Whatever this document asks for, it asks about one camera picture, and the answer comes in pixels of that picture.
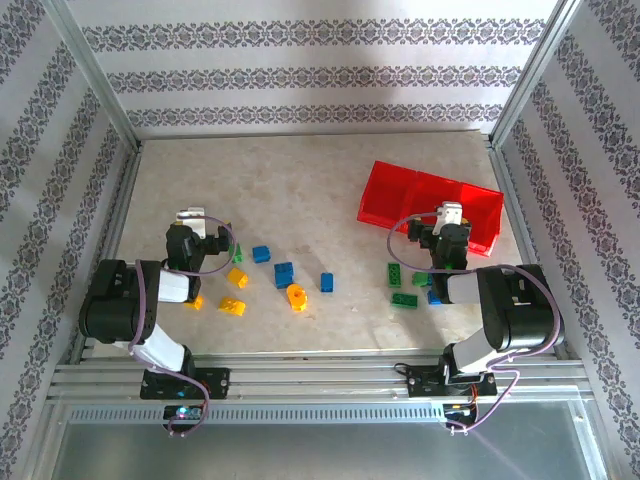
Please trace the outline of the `round yellow lego piece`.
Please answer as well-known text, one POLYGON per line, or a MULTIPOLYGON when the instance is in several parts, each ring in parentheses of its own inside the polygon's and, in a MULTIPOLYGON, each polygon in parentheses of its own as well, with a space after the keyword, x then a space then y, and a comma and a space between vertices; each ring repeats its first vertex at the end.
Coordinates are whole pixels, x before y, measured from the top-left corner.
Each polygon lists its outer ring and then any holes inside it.
POLYGON ((286 294, 293 311, 302 312, 307 308, 308 297, 302 286, 292 283, 287 287, 286 294))

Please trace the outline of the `left control board with LEDs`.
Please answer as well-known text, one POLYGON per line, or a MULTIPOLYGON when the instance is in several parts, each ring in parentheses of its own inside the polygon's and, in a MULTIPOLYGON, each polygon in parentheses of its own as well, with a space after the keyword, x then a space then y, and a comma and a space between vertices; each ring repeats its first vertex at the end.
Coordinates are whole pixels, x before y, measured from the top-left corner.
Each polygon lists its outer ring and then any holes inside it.
POLYGON ((202 416, 202 407, 198 405, 170 405, 164 408, 163 419, 196 421, 202 416))

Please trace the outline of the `aluminium mounting rails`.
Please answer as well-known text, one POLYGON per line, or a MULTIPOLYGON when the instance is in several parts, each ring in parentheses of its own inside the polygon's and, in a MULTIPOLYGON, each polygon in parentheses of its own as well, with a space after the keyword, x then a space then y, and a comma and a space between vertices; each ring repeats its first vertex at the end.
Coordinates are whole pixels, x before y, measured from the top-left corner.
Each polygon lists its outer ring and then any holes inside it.
MULTIPOLYGON (((201 367, 230 371, 230 403, 407 403, 400 364, 434 365, 434 350, 276 352, 198 355, 201 367)), ((591 400, 593 389, 579 360, 543 354, 513 362, 521 372, 512 402, 591 400)), ((50 402, 137 403, 143 378, 140 364, 120 357, 86 358, 56 367, 47 392, 50 402)))

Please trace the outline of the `grey metal panel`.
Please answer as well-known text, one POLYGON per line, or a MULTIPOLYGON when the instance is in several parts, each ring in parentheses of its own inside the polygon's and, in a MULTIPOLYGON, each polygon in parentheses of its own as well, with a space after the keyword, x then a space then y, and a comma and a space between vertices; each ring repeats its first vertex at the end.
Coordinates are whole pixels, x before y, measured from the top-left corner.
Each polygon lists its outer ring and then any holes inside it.
POLYGON ((72 423, 53 480, 603 480, 565 403, 499 408, 451 435, 435 423, 211 425, 172 439, 153 424, 72 423))

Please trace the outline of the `aluminium side rail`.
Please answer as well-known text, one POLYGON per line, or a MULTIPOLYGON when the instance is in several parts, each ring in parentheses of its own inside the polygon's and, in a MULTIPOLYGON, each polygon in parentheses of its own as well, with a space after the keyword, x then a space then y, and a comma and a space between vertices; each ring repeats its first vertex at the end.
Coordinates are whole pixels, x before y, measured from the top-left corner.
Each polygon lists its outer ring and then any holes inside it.
MULTIPOLYGON (((136 152, 132 152, 124 162, 121 172, 119 173, 118 182, 113 190, 113 195, 111 197, 101 231, 101 236, 96 246, 94 259, 89 269, 85 285, 86 288, 80 302, 81 306, 86 294, 88 293, 99 263, 102 260, 116 258, 143 151, 144 143, 141 142, 138 145, 136 152)), ((77 364, 82 359, 82 352, 86 343, 86 337, 80 333, 79 327, 77 326, 77 320, 71 330, 69 340, 69 346, 60 362, 65 365, 77 364)))
POLYGON ((504 208, 509 218, 511 230, 523 263, 538 263, 539 258, 536 248, 531 240, 527 228, 526 218, 521 209, 517 190, 509 174, 504 156, 500 150, 496 150, 491 143, 487 144, 487 153, 490 159, 494 175, 499 189, 504 194, 504 208))

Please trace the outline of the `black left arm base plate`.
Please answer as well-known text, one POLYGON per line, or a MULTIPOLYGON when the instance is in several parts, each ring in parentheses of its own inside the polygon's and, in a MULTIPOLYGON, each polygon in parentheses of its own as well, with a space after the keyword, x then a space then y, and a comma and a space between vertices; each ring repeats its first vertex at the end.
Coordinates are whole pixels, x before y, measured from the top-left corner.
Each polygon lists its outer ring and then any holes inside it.
MULTIPOLYGON (((227 397, 230 370, 227 368, 196 368, 193 379, 204 386, 213 400, 227 397)), ((175 376, 144 371, 140 387, 143 400, 203 400, 201 389, 175 376)))

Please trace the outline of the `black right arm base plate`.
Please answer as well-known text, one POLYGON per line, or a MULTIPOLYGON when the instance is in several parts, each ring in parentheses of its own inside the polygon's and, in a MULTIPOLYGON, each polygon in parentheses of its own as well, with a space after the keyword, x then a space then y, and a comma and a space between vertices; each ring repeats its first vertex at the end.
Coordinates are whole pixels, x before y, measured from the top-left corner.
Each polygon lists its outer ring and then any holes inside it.
POLYGON ((495 396, 497 386, 493 374, 447 377, 435 367, 412 367, 407 370, 407 390, 410 398, 495 396))

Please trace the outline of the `aluminium frame post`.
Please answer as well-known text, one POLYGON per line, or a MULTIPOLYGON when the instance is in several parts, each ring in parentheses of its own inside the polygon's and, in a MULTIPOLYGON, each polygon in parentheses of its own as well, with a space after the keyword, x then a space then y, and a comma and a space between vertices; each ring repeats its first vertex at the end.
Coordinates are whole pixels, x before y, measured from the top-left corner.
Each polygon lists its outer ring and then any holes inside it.
POLYGON ((82 71, 89 86, 120 137, 129 147, 137 151, 141 141, 118 100, 105 72, 100 66, 82 29, 75 20, 66 0, 40 0, 50 20, 67 45, 77 66, 82 71))
POLYGON ((584 0, 557 1, 538 42, 524 65, 522 74, 516 81, 496 124, 487 136, 490 148, 496 150, 504 143, 583 2, 584 0))

